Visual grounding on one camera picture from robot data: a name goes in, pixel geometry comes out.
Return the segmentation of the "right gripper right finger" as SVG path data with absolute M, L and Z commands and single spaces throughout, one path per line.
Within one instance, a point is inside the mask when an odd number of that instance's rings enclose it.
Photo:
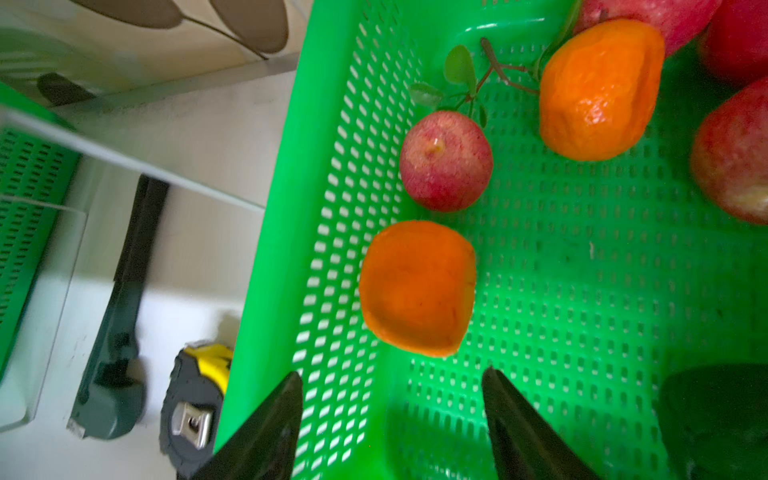
M 500 479 L 598 479 L 503 372 L 487 368 L 481 386 Z

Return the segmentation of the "green fruit basket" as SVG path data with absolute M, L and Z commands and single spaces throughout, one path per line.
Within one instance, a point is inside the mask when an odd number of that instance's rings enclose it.
M 732 96 L 688 44 L 665 63 L 653 118 L 627 153 L 576 162 L 541 141 L 538 102 L 496 78 L 480 103 L 493 149 L 470 208 L 430 214 L 399 155 L 427 114 L 409 86 L 455 99 L 443 64 L 482 39 L 528 66 L 566 1 L 318 1 L 312 9 L 234 350 L 217 445 L 290 372 L 303 380 L 298 479 L 491 479 L 481 393 L 502 370 L 605 479 L 667 479 L 654 406 L 698 365 L 767 358 L 767 230 L 708 200 L 688 166 L 702 120 Z M 370 333 L 357 291 L 372 238 L 443 223 L 476 252 L 476 302 L 454 356 Z

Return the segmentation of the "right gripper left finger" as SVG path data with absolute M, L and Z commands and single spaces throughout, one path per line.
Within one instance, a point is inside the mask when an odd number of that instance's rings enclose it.
M 193 477 L 289 480 L 302 414 L 302 379 L 297 372 L 291 372 Z

